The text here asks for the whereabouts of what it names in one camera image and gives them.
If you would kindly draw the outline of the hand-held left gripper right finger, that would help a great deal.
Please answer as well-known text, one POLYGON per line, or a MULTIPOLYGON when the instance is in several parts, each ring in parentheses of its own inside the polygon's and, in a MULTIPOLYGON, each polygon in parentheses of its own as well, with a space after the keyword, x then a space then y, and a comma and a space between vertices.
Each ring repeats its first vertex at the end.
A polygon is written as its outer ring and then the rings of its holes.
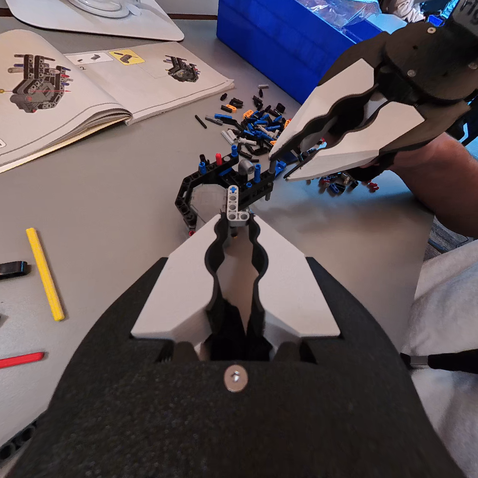
POLYGON ((269 360, 284 343, 338 338, 338 324, 302 251, 257 215, 249 220, 248 236, 258 276, 253 283, 246 360, 269 360))

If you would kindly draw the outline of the grey angled lego beam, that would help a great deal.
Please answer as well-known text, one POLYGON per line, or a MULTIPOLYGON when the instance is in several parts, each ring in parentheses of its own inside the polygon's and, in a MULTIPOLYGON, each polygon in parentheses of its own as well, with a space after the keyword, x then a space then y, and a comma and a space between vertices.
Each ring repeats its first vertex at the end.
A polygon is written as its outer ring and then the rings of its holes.
POLYGON ((243 227, 249 221, 249 212, 241 210, 239 206, 239 187, 236 194, 229 194, 227 196, 226 215, 230 227, 243 227))

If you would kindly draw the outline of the black lego frame assembly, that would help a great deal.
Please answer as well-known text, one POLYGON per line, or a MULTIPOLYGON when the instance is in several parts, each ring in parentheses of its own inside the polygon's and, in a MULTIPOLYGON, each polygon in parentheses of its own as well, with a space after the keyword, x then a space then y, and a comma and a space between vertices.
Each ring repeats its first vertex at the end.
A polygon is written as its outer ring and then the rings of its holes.
POLYGON ((192 236, 214 216, 227 211, 228 190, 235 188, 237 212, 247 211, 254 202, 270 198, 275 173, 258 169, 239 153, 221 154, 210 161, 200 154, 195 171, 185 176, 175 206, 192 236))

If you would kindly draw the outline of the short black lego beam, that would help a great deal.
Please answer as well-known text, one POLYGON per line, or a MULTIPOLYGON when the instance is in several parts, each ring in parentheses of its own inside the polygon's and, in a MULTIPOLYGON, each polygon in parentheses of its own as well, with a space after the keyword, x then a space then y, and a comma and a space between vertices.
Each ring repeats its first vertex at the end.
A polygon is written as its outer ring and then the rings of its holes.
POLYGON ((8 280, 26 276, 30 271, 30 266, 26 261, 12 261, 0 264, 0 280, 8 280))

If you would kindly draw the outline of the clear plastic bag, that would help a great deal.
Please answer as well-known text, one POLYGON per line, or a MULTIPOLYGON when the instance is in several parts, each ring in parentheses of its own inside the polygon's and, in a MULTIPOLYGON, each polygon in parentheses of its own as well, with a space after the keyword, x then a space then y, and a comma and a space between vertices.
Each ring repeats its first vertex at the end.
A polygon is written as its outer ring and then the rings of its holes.
POLYGON ((376 0, 299 0, 300 4, 333 27, 342 30, 381 13, 376 0))

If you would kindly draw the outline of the person's white shirt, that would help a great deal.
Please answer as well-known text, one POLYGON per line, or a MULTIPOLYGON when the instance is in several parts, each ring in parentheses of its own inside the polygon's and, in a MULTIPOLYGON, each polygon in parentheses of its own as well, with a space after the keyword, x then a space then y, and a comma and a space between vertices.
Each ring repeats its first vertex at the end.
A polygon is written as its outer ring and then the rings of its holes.
MULTIPOLYGON (((402 352, 459 353, 478 345, 477 240, 423 263, 402 352)), ((478 476, 478 379, 422 368, 411 378, 425 412, 467 477, 478 476)))

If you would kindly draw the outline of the open instruction booklet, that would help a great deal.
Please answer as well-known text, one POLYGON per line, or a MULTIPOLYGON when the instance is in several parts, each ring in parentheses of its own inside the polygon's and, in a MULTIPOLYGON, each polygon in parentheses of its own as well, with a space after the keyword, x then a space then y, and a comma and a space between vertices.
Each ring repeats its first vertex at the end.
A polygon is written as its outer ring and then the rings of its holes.
POLYGON ((0 40, 1 173, 234 87, 177 42, 63 55, 27 30, 0 40))

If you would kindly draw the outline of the person's right forearm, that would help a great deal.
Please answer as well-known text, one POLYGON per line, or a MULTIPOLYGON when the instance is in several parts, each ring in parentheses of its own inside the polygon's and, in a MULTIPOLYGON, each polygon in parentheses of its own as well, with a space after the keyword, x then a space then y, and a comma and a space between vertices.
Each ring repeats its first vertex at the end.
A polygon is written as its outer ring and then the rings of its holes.
POLYGON ((398 152, 390 167, 438 221, 478 237, 478 163, 447 133, 414 151, 398 152))

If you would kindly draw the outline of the blue plastic bin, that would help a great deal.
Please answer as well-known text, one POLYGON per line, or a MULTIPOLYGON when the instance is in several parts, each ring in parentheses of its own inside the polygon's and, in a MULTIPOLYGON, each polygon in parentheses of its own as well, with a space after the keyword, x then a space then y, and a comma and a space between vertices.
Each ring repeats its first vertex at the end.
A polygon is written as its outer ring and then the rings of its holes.
POLYGON ((373 14, 354 24, 347 24, 342 28, 342 33, 357 44, 386 32, 392 34, 407 23, 392 14, 373 14))
POLYGON ((291 0, 222 0, 217 37, 269 80, 303 103, 331 64, 361 41, 291 0))

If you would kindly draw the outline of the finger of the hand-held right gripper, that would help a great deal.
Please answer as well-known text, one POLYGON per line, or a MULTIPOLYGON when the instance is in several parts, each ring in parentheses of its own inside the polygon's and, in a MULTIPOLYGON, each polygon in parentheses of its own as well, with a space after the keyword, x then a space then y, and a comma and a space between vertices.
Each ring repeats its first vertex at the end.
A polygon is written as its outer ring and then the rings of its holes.
POLYGON ((272 147, 269 159, 278 160, 286 152, 315 146, 339 115, 346 99, 360 98, 374 85, 374 68, 359 59, 351 66, 317 86, 295 113, 272 147))
POLYGON ((287 180, 311 180, 368 164, 383 147, 424 121, 415 107, 389 101, 375 112, 366 126, 346 133, 332 147, 319 149, 311 160, 291 172, 287 180))

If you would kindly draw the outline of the yellow lego axle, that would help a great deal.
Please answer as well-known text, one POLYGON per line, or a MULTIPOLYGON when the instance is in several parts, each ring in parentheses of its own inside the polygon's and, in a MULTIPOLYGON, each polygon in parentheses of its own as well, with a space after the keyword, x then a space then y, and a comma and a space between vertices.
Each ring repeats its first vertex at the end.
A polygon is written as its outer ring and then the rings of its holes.
POLYGON ((33 252, 37 269, 39 271, 40 279, 45 290, 46 298, 51 309, 52 317, 57 322, 62 321, 65 319, 65 313, 63 311, 63 307, 58 296, 38 233, 35 228, 28 228, 26 230, 26 234, 33 252))

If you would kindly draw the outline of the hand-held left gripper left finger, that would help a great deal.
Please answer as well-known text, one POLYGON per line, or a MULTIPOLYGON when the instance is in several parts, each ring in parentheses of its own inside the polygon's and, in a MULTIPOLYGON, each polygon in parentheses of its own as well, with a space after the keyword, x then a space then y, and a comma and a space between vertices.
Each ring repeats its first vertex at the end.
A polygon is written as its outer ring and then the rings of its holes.
POLYGON ((226 215, 218 214, 169 255, 130 332, 134 338, 187 342, 211 360, 247 358, 239 309, 223 296, 217 275, 228 237, 226 215))

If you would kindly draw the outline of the long black lego beam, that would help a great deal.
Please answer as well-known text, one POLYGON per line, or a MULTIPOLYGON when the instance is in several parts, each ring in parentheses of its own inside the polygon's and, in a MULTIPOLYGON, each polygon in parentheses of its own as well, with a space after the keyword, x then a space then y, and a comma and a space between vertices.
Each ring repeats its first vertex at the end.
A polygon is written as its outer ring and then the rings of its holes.
POLYGON ((31 442, 38 427, 38 419, 39 417, 0 446, 1 467, 10 462, 31 442))

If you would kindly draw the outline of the red lego axle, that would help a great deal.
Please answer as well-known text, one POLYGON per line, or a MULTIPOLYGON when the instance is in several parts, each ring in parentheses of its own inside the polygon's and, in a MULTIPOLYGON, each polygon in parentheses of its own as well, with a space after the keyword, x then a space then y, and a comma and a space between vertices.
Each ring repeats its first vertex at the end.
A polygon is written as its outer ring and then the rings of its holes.
POLYGON ((29 363, 35 363, 35 362, 42 361, 44 358, 45 358, 45 353, 43 351, 17 355, 17 356, 12 356, 7 358, 1 358, 0 368, 5 369, 5 368, 16 367, 20 365, 26 365, 29 363))

